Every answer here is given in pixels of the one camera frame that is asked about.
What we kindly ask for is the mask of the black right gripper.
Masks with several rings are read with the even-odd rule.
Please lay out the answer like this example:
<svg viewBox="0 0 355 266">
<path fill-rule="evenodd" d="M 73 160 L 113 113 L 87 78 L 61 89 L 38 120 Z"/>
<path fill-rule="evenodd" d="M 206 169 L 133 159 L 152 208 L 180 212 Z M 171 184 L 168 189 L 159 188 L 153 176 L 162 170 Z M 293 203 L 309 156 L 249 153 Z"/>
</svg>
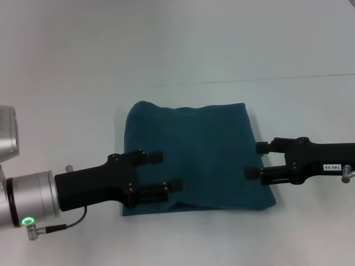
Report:
<svg viewBox="0 0 355 266">
<path fill-rule="evenodd" d="M 259 180 L 262 185 L 291 183 L 301 185 L 313 176 L 341 176 L 345 165 L 354 168 L 354 143 L 317 144 L 307 137 L 274 138 L 270 143 L 257 142 L 256 152 L 285 154 L 284 166 L 247 167 L 247 180 Z"/>
</svg>

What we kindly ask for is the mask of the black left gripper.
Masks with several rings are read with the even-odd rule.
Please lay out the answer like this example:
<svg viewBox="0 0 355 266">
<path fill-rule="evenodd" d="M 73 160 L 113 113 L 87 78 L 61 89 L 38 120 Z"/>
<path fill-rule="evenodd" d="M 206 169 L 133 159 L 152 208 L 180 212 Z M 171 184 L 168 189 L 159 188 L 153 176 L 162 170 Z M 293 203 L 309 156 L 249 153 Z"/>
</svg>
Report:
<svg viewBox="0 0 355 266">
<path fill-rule="evenodd" d="M 138 186 L 136 167 L 163 162 L 163 152 L 138 149 L 112 154 L 103 165 L 55 175 L 61 211 L 118 201 L 133 208 L 140 204 L 166 202 L 183 187 L 182 178 Z"/>
</svg>

